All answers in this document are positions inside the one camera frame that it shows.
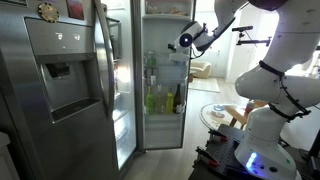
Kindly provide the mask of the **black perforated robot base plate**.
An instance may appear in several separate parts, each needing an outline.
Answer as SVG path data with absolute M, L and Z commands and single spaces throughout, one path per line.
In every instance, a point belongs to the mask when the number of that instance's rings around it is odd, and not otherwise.
M 242 165 L 234 152 L 243 136 L 242 130 L 227 125 L 210 129 L 206 146 L 196 148 L 197 158 L 188 180 L 302 180 L 297 168 L 294 174 L 285 174 L 279 165 L 264 162 L 257 152 L 250 153 Z

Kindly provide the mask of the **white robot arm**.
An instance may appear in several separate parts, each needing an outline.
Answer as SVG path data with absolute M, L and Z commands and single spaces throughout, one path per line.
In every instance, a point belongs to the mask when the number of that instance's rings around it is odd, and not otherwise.
M 279 144 L 284 124 L 309 113 L 320 102 L 317 79 L 288 75 L 296 64 L 311 59 L 320 41 L 320 0 L 215 0 L 218 27 L 209 35 L 191 22 L 168 47 L 170 57 L 180 58 L 194 45 L 205 51 L 235 20 L 245 4 L 279 15 L 273 40 L 264 58 L 235 81 L 238 95 L 266 102 L 248 115 L 244 138 L 234 155 L 246 171 L 263 180 L 302 180 L 296 164 Z

